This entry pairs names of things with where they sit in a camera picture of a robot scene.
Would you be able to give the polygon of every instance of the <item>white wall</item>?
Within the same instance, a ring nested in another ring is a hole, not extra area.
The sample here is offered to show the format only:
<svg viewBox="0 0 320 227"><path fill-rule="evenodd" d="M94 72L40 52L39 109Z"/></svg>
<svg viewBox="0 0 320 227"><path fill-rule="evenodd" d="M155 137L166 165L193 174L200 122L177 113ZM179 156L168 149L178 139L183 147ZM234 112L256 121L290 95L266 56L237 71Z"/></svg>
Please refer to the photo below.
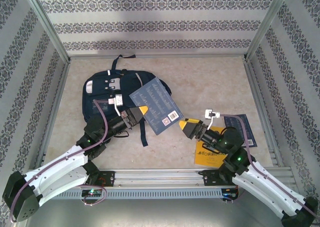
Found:
<svg viewBox="0 0 320 227"><path fill-rule="evenodd" d="M319 0L285 0L251 63L283 163L320 203L319 43Z"/></svg>
<svg viewBox="0 0 320 227"><path fill-rule="evenodd" d="M41 0L71 56L245 54L272 0Z"/></svg>
<svg viewBox="0 0 320 227"><path fill-rule="evenodd" d="M34 168L65 63L27 0L0 0L0 194ZM9 222L1 198L0 227Z"/></svg>

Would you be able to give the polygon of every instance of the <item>blue book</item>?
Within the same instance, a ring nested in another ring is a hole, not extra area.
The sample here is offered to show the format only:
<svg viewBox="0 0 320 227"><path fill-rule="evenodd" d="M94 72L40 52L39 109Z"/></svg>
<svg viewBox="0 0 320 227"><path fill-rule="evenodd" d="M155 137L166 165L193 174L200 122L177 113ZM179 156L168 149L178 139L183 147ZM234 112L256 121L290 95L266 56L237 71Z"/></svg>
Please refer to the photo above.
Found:
<svg viewBox="0 0 320 227"><path fill-rule="evenodd" d="M136 106L148 106L144 118L156 135L184 117L157 77L130 94L130 98Z"/></svg>
<svg viewBox="0 0 320 227"><path fill-rule="evenodd" d="M255 140L254 134L252 133L247 115L246 114L237 114L237 116L239 116L242 119L242 121L244 122L244 127L245 127L246 136L248 138L249 147L257 147L257 142ZM224 118L225 126L235 127L240 132L242 139L245 140L244 132L242 130L240 121L237 120L236 118L233 118L233 117L223 117L223 118Z"/></svg>

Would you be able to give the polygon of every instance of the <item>purple cable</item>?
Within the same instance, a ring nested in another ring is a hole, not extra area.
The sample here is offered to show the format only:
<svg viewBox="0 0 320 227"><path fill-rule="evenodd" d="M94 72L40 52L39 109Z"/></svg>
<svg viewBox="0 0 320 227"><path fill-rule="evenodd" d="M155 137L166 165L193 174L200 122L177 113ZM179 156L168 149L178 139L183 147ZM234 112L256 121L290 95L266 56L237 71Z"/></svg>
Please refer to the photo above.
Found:
<svg viewBox="0 0 320 227"><path fill-rule="evenodd" d="M286 191L282 186L280 186L277 182L275 182L273 179L269 178L267 174L261 172L255 165L254 162L251 159L251 155L250 155L250 148L249 148L249 142L248 142L248 137L247 137L247 133L246 128L245 128L245 123L243 122L243 120L237 116L237 115L231 115L231 114L220 114L220 116L222 117L233 117L236 118L238 121L240 121L241 127L242 127L242 131L243 131L243 136L244 136L244 142L245 142L245 148L246 148L246 152L248 155L248 159L250 164L252 165L252 167L254 168L255 171L257 171L260 175L262 175L264 178L270 180L270 182L272 182L275 186L277 186L280 190L282 190L286 195L288 195L291 199L293 199L293 201L297 202L299 205L301 205L304 209L306 209L311 215L313 215L317 220L320 220L320 217L317 216L311 209L309 209L307 206L305 206L303 203L301 203L296 197L294 197L292 194L290 194L288 191Z"/></svg>
<svg viewBox="0 0 320 227"><path fill-rule="evenodd" d="M84 188L96 188L97 190L102 190L104 192L104 196L102 196L101 199L97 200L96 202L94 203L87 203L86 202L86 198L87 197L90 197L90 195L86 195L83 199L83 203L84 205L86 206L94 206L96 204L99 204L100 202L104 201L105 198L107 197L107 190L104 188L104 187L101 187L101 186L98 186L98 185L86 185L86 184L81 184L81 185L78 185L77 187L84 187Z"/></svg>
<svg viewBox="0 0 320 227"><path fill-rule="evenodd" d="M9 218L10 218L10 221L11 223L16 223L17 221L14 220L14 209L15 209L15 206L16 206L16 203L17 203L17 200L21 194L21 192L34 180L36 180L41 174L43 174L45 171L47 171L48 169L50 169L51 167L55 166L56 164L64 161L64 160L68 160L69 158L71 158L72 156L75 156L79 153L83 153L85 151L88 151L98 145L100 145L104 140L105 138L107 137L107 134L108 134L108 122L107 122L107 119L106 119L106 116L103 112L103 110L101 109L101 107L99 106L99 104L97 103L97 101L94 99L93 100L95 106L98 108L102 118L103 118L103 121L104 121L104 126L105 126L105 132L104 132L104 135L103 137L97 142L97 143L94 143L92 145L90 145L89 147L87 148L84 148L84 149L81 149L81 150L78 150L77 152L74 152L74 153L71 153L63 158L60 158L58 159L57 161L51 163L50 165L48 165L47 167L43 168L41 171L39 171L37 174L35 174L31 179L29 179L23 186L21 189L19 189L18 193L15 195L14 199L13 199L13 202L12 202L12 205L11 205L11 208L10 208L10 214L9 214Z"/></svg>
<svg viewBox="0 0 320 227"><path fill-rule="evenodd" d="M229 197L226 197L226 196L223 196L223 197L221 198L222 201L223 201L224 199L226 199L226 200L228 200L228 201L233 201L232 198L229 198Z"/></svg>

